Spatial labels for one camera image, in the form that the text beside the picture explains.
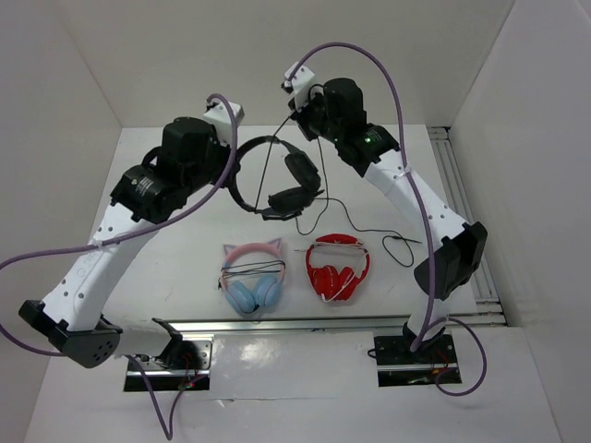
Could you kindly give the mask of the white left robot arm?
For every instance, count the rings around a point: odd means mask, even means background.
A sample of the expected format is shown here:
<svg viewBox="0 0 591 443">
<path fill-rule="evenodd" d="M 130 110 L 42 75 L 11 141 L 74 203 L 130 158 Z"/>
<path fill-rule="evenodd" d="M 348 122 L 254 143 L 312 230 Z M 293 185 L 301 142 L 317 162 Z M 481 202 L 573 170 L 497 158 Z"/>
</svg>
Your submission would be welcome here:
<svg viewBox="0 0 591 443">
<path fill-rule="evenodd" d="M 27 300 L 18 311 L 54 346 L 54 355 L 94 368 L 116 353 L 124 332 L 104 317 L 106 302 L 152 237 L 189 215 L 190 196 L 224 185 L 238 126 L 236 117 L 178 117 L 167 124 L 161 144 L 115 185 L 90 242 L 61 249 L 77 255 L 73 266 L 43 299 Z"/>
</svg>

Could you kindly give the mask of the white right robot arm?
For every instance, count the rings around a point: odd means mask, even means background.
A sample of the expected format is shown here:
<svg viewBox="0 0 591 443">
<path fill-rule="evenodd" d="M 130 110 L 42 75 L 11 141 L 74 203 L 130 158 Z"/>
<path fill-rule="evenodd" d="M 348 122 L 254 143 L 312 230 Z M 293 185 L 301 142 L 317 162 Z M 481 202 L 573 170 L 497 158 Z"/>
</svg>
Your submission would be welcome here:
<svg viewBox="0 0 591 443">
<path fill-rule="evenodd" d="M 403 350 L 410 360 L 425 361 L 444 327 L 445 301 L 469 283 L 481 263 L 486 228 L 454 212 L 404 162 L 402 140 L 368 121 L 363 92 L 351 78 L 319 85 L 313 78 L 296 76 L 282 87 L 305 138 L 330 141 L 343 162 L 423 232 L 428 256 L 415 267 L 414 277 L 428 300 L 423 313 L 404 325 Z"/>
</svg>

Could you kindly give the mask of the pink blue cat-ear headphones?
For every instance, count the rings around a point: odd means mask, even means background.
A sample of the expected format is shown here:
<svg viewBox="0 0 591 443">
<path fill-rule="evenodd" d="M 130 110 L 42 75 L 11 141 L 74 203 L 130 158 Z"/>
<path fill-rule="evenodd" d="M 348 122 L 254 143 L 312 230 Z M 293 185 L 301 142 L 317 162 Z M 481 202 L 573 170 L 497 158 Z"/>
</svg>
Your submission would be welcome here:
<svg viewBox="0 0 591 443">
<path fill-rule="evenodd" d="M 282 246 L 282 238 L 262 243 L 223 245 L 224 258 L 218 289 L 238 314 L 249 316 L 278 302 L 286 273 Z M 237 263 L 239 259 L 253 254 L 263 255 L 269 260 Z"/>
</svg>

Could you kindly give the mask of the aluminium rail front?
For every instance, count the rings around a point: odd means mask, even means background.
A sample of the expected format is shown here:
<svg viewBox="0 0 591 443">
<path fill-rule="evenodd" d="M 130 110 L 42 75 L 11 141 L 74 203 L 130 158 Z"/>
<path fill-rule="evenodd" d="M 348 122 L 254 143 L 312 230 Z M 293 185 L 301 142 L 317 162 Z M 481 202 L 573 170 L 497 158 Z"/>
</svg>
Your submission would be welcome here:
<svg viewBox="0 0 591 443">
<path fill-rule="evenodd" d="M 290 333 L 340 333 L 351 331 L 401 331 L 407 317 L 321 317 L 311 319 L 263 319 L 263 320 L 162 320 L 154 318 L 149 324 L 159 324 L 182 334 L 290 334 Z"/>
</svg>

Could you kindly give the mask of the aluminium rail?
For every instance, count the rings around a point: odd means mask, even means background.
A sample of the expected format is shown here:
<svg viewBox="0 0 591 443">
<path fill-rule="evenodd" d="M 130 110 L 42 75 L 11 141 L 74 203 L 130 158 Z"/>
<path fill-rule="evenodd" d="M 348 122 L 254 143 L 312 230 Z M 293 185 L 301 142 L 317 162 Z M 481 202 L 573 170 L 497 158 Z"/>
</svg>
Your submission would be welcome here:
<svg viewBox="0 0 591 443">
<path fill-rule="evenodd" d="M 428 136 L 440 171 L 446 197 L 454 211 L 473 223 L 476 219 L 464 186 L 464 180 L 452 150 L 447 127 L 429 127 Z M 476 307 L 480 316 L 502 316 L 504 312 L 486 256 L 483 255 L 478 270 L 470 282 L 475 292 Z"/>
<path fill-rule="evenodd" d="M 407 317 L 321 317 L 311 319 L 263 319 L 263 320 L 162 320 L 154 318 L 149 324 L 159 324 L 182 334 L 290 334 L 290 333 L 340 333 L 351 331 L 401 331 Z"/>
</svg>

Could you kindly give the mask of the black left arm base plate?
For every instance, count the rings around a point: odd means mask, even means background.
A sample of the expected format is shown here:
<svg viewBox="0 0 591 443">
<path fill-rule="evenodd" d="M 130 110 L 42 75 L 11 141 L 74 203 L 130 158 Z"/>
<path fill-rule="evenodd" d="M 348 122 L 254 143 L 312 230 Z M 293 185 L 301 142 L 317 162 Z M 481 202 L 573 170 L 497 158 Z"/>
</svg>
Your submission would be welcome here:
<svg viewBox="0 0 591 443">
<path fill-rule="evenodd" d="M 124 392 L 143 392 L 148 388 L 139 368 L 145 372 L 155 392 L 206 391 L 211 384 L 212 334 L 188 334 L 180 349 L 164 359 L 148 355 L 135 356 L 129 362 Z"/>
</svg>

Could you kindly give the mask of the aluminium rail right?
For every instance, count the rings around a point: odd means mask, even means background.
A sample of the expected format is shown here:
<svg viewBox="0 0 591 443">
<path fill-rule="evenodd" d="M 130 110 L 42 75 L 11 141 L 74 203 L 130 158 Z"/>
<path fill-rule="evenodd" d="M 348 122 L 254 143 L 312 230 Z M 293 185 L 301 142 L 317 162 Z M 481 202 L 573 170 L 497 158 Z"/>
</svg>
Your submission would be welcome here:
<svg viewBox="0 0 591 443">
<path fill-rule="evenodd" d="M 454 211 L 473 223 L 476 219 L 464 186 L 464 180 L 452 150 L 447 127 L 429 127 L 428 136 L 440 171 L 446 197 Z M 475 292 L 476 307 L 480 316 L 502 316 L 504 312 L 486 256 L 483 255 L 478 270 L 470 282 Z"/>
</svg>

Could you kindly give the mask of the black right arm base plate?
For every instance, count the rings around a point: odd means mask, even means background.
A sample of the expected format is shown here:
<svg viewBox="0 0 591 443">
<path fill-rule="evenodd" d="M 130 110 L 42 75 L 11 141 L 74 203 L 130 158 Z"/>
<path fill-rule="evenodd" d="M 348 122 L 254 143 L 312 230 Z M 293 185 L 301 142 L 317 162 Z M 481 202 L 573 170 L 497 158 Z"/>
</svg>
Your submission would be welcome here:
<svg viewBox="0 0 591 443">
<path fill-rule="evenodd" d="M 367 351 L 377 365 L 381 388 L 433 385 L 462 382 L 451 334 L 444 334 L 424 351 L 411 353 L 402 336 L 376 336 L 374 347 Z"/>
</svg>

